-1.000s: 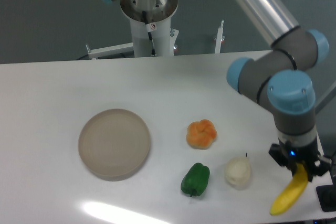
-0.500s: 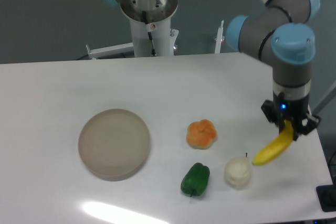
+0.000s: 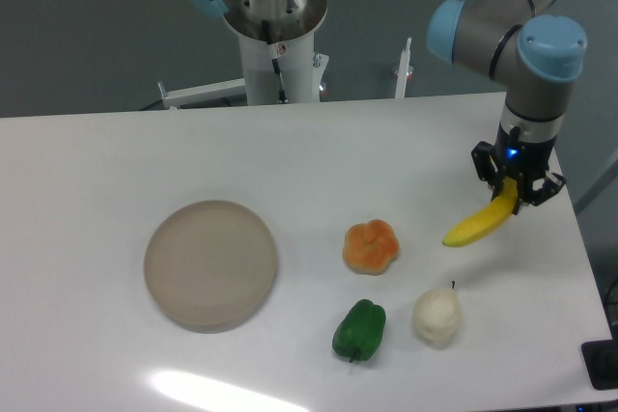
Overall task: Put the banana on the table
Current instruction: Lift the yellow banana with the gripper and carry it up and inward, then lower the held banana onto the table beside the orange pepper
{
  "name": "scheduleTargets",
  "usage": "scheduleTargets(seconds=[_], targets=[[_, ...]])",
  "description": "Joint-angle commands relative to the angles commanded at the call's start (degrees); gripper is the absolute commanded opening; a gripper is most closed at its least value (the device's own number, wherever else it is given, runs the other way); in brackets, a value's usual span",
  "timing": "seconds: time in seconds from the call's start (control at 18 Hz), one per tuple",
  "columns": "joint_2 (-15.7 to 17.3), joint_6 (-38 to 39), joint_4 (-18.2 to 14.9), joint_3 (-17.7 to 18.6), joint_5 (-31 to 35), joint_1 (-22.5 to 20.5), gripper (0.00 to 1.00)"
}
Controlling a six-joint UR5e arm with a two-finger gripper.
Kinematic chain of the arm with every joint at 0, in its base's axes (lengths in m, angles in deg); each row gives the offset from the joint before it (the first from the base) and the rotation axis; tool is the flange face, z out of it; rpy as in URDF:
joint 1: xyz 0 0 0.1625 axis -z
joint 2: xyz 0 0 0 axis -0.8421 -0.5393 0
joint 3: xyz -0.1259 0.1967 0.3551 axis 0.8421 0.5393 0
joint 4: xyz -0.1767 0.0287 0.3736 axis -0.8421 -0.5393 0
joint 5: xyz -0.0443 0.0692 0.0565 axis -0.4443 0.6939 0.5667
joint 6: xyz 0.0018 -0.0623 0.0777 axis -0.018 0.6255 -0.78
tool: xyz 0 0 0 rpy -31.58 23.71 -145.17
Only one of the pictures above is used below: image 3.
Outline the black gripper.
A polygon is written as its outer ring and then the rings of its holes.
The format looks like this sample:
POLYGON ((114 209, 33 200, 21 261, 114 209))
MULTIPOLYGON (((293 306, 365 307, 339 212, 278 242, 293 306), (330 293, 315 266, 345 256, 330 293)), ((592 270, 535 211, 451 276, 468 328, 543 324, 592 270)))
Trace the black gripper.
POLYGON ((556 136, 533 141, 519 126, 497 130, 494 145, 479 142, 471 152, 477 177, 493 195, 503 189, 503 178, 516 182, 517 200, 512 214, 523 206, 539 206, 556 196, 566 185, 566 178, 549 169, 556 136))

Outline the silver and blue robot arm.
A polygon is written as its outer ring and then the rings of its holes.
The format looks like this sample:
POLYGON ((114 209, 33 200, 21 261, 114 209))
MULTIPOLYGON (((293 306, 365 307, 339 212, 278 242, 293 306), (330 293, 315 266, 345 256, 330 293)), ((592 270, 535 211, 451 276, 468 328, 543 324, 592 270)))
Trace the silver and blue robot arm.
MULTIPOLYGON (((314 35, 327 0, 190 0, 220 17, 239 41, 251 105, 316 102, 325 66, 314 35)), ((472 158, 478 178, 508 215, 539 206, 565 185, 548 166, 587 38, 565 16, 548 14, 556 0, 446 0, 434 12, 426 44, 438 58, 503 85, 496 139, 472 158)))

